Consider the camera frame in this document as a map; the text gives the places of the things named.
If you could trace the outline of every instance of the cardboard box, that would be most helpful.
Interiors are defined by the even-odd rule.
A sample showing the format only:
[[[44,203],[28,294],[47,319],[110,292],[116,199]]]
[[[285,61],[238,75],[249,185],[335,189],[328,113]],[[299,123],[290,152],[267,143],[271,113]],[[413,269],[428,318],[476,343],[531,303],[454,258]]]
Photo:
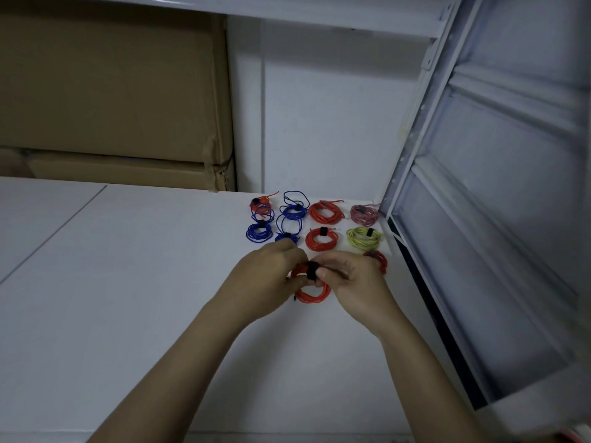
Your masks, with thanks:
[[[210,191],[235,191],[234,164],[167,162],[139,158],[34,152],[26,163],[40,179],[106,184],[168,186]]]
[[[223,164],[225,16],[0,0],[0,146]]]
[[[25,159],[17,149],[0,148],[0,176],[33,177]]]

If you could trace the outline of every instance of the red wire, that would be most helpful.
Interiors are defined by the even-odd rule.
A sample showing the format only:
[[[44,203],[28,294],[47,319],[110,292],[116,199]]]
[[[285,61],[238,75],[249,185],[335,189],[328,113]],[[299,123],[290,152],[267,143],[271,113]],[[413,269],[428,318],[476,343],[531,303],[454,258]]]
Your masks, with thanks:
[[[388,260],[382,252],[379,252],[377,250],[370,250],[369,252],[365,252],[364,256],[369,256],[370,258],[378,260],[380,262],[380,272],[382,272],[382,275],[386,275],[386,268],[388,268]]]
[[[336,224],[344,218],[344,213],[335,205],[336,202],[343,202],[343,200],[321,200],[320,202],[312,204],[308,210],[310,216],[319,224]],[[322,214],[322,210],[329,210],[332,215],[325,216]]]
[[[374,205],[353,205],[351,207],[351,220],[364,227],[371,227],[380,218]]]
[[[306,273],[308,271],[308,267],[304,264],[298,264],[293,270],[291,271],[291,277],[295,278],[301,273]],[[330,286],[324,282],[322,282],[324,287],[322,288],[322,292],[318,297],[313,297],[308,295],[306,292],[302,292],[301,289],[295,293],[295,296],[298,298],[299,301],[305,304],[312,304],[312,303],[320,303],[330,294]]]
[[[310,232],[306,235],[306,245],[310,250],[314,250],[315,252],[325,252],[327,250],[332,250],[339,242],[339,235],[332,230],[329,230],[327,233],[327,236],[332,239],[329,242],[318,242],[314,239],[316,236],[320,236],[320,229],[310,230]]]
[[[251,202],[251,211],[254,213],[255,210],[253,208],[256,208],[256,212],[258,213],[259,211],[261,212],[261,214],[270,214],[271,212],[271,201],[270,201],[270,197],[274,196],[275,194],[278,194],[279,191],[277,191],[276,193],[270,194],[268,196],[260,196],[257,199],[259,200],[259,203],[255,204],[255,202]]]

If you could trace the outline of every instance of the electrical wire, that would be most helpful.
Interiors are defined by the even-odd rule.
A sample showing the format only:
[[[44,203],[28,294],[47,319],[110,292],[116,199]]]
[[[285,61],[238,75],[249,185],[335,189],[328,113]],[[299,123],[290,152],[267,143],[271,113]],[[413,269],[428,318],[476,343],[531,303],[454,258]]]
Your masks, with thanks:
[[[347,241],[360,250],[376,250],[380,246],[382,234],[372,228],[357,227],[347,230]]]
[[[353,205],[351,207],[351,220],[364,227],[371,227],[380,218],[380,213],[374,207],[377,207],[377,205]]]
[[[364,256],[369,256],[370,258],[378,260],[380,262],[380,272],[382,273],[382,275],[386,275],[386,269],[388,268],[388,260],[382,252],[378,250],[370,250],[369,252],[365,252]]]
[[[310,217],[319,224],[334,225],[344,218],[344,213],[335,204],[343,200],[321,200],[310,206]],[[332,215],[325,216],[322,210],[329,210]]]
[[[301,219],[297,220],[297,223],[300,227],[300,229],[297,231],[297,233],[290,233],[288,231],[284,231],[283,230],[283,223],[285,222],[285,219],[289,219],[286,215],[284,214],[280,214],[277,216],[277,220],[275,221],[275,224],[277,225],[277,230],[279,231],[279,233],[277,233],[277,236],[275,237],[275,242],[277,242],[280,239],[283,238],[289,238],[291,239],[294,244],[297,244],[297,242],[299,241],[300,237],[298,236],[301,232]]]
[[[263,204],[259,204],[255,207],[255,210],[252,211],[251,218],[255,221],[255,224],[248,226],[246,233],[247,239],[254,243],[269,241],[273,236],[271,223],[273,222],[273,219],[275,219],[275,211]]]
[[[328,236],[331,240],[329,242],[318,242],[314,239],[316,236]],[[327,250],[332,250],[336,247],[338,242],[339,235],[336,234],[336,232],[327,229],[326,227],[310,230],[310,232],[306,235],[306,245],[314,252],[325,252]]]
[[[270,197],[274,196],[275,194],[279,194],[279,191],[277,191],[276,193],[270,194],[268,196],[260,196],[260,197],[255,197],[250,204],[251,207],[251,211],[254,212],[255,207],[256,208],[261,208],[261,213],[268,213],[269,210],[271,209],[271,200],[269,199]]]
[[[307,271],[308,271],[307,265],[298,264],[295,268],[292,269],[290,276],[291,276],[291,278],[295,278],[299,274],[306,273]],[[295,293],[295,296],[299,301],[301,301],[302,303],[308,304],[308,305],[314,304],[314,303],[320,303],[321,301],[324,301],[326,299],[326,297],[328,297],[330,294],[330,286],[324,282],[322,282],[322,284],[323,284],[322,292],[320,293],[320,295],[318,297],[314,297],[313,295],[309,295],[306,292],[303,292],[301,289]]]
[[[303,200],[293,200],[287,197],[287,193],[299,193],[304,196],[306,199],[306,203]],[[310,201],[306,197],[306,194],[302,193],[301,191],[286,191],[283,193],[283,201],[285,205],[279,207],[279,211],[284,214],[291,221],[297,221],[303,219],[308,213],[308,208],[310,208]]]

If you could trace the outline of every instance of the white table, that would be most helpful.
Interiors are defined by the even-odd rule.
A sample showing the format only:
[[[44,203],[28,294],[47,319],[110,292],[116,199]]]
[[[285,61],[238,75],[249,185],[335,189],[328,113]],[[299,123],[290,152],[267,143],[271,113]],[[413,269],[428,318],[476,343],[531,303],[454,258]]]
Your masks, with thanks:
[[[39,193],[89,186],[35,181],[38,191],[25,190],[30,183],[0,179],[0,190],[18,187],[30,199],[2,196],[2,211],[16,203],[38,211]],[[0,432],[16,432],[0,434],[0,441],[46,431],[81,431],[64,435],[84,441],[233,265],[260,246],[244,236],[254,194],[107,186],[96,195],[95,188],[80,201],[92,200],[0,285]],[[339,205],[348,217],[356,203]],[[274,208],[280,204],[279,196],[272,198]],[[28,208],[23,214],[35,217],[36,227],[55,217]],[[353,225],[349,219],[336,225],[338,249],[352,249],[344,234]],[[315,253],[304,237],[318,226],[306,217],[300,234],[310,257]],[[382,231],[380,224],[375,229]],[[27,232],[14,221],[2,223],[2,235],[14,235],[11,243]],[[461,389],[398,248],[383,241],[380,251],[396,299]],[[288,301],[247,328],[191,430],[285,434],[273,441],[302,433],[410,433],[380,344],[334,295],[318,305]]]

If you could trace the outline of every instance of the right hand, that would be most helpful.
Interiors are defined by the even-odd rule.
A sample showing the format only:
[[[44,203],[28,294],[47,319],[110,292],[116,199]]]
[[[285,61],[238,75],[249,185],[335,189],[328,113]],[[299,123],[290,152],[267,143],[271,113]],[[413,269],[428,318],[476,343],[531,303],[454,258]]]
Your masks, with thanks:
[[[380,337],[388,323],[402,314],[373,258],[332,250],[314,261],[322,266],[316,276],[332,288],[344,310],[372,334]]]

